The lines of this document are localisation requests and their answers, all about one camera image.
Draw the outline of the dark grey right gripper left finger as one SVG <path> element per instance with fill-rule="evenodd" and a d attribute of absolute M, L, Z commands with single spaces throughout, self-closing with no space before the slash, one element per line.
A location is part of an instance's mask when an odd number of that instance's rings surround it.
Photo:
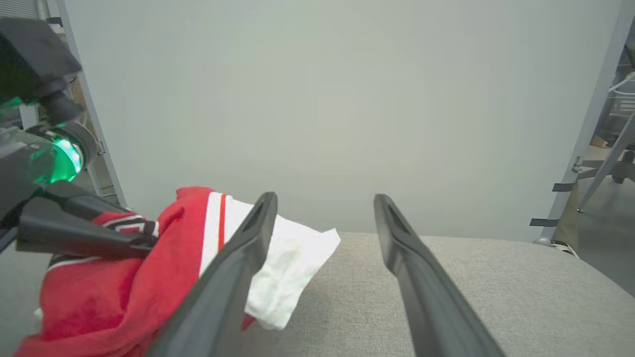
<path fill-rule="evenodd" d="M 267 258 L 278 207 L 263 193 L 168 320 L 146 357 L 231 357 L 253 276 Z"/>

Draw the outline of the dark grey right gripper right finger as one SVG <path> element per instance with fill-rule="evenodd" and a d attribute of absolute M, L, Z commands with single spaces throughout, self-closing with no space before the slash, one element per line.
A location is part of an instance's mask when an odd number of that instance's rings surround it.
<path fill-rule="evenodd" d="M 375 195 L 382 258 L 397 279 L 416 357 L 506 357 L 387 194 Z"/>

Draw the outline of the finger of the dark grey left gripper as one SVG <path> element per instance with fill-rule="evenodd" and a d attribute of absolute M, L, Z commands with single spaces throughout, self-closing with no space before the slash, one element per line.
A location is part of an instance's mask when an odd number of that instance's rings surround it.
<path fill-rule="evenodd" d="M 144 258 L 157 238 L 144 232 L 123 233 L 93 221 L 56 222 L 38 217 L 42 199 L 35 197 L 19 215 L 16 249 L 74 257 Z"/>
<path fill-rule="evenodd" d="M 42 199 L 42 203 L 38 203 L 42 211 L 38 213 L 38 217 L 51 222 L 77 219 L 91 222 L 105 213 L 136 215 L 135 212 L 115 205 L 66 180 L 39 186 L 38 197 Z"/>

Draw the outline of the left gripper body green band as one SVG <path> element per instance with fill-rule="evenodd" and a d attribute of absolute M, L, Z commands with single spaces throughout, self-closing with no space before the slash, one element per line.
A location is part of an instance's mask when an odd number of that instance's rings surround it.
<path fill-rule="evenodd" d="M 42 187 L 73 181 L 97 155 L 97 140 L 74 121 L 0 128 L 0 221 L 15 221 Z"/>

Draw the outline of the red and white garment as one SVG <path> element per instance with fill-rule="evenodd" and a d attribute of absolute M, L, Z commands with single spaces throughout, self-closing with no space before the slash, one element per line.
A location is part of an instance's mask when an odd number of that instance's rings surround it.
<path fill-rule="evenodd" d="M 135 212 L 93 219 L 157 238 L 146 258 L 53 256 L 39 294 L 41 329 L 23 339 L 14 357 L 141 357 L 252 209 L 202 186 L 182 187 L 176 197 L 157 221 Z M 322 233 L 277 216 L 241 331 L 254 322 L 283 330 L 340 241 L 335 229 Z"/>

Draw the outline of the white and black shoe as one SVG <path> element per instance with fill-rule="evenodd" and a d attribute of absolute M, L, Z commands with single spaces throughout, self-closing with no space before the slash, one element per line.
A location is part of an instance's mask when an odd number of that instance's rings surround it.
<path fill-rule="evenodd" d="M 576 258 L 579 258 L 578 254 L 574 250 L 573 246 L 567 244 L 566 242 L 552 240 L 549 244 L 550 247 L 563 251 L 567 254 L 573 255 Z"/>

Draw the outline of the khaki trouser leg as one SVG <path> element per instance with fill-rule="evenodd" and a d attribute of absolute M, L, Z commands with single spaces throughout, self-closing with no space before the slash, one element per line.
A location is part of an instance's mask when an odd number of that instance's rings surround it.
<path fill-rule="evenodd" d="M 570 192 L 562 217 L 553 233 L 552 241 L 569 244 L 573 249 L 578 249 L 578 206 L 580 194 L 576 182 Z"/>

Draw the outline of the grey chair base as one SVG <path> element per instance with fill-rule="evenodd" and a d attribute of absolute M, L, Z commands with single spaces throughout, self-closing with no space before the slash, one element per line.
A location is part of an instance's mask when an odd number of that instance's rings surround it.
<path fill-rule="evenodd" d="M 594 192 L 601 185 L 606 176 L 619 176 L 635 181 L 635 154 L 633 162 L 619 160 L 622 152 L 628 145 L 635 145 L 635 111 L 632 111 L 615 144 L 605 160 L 584 160 L 581 167 L 587 167 L 585 171 L 578 173 L 576 180 L 592 178 L 592 183 L 584 193 L 578 204 L 578 212 L 582 213 L 586 203 L 592 198 Z"/>

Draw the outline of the white partition panel grey frame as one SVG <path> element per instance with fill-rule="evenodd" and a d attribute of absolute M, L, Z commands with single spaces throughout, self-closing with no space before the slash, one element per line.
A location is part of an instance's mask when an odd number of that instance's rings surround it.
<path fill-rule="evenodd" d="M 635 0 L 58 0 L 114 189 L 375 232 L 533 242 L 558 216 Z"/>

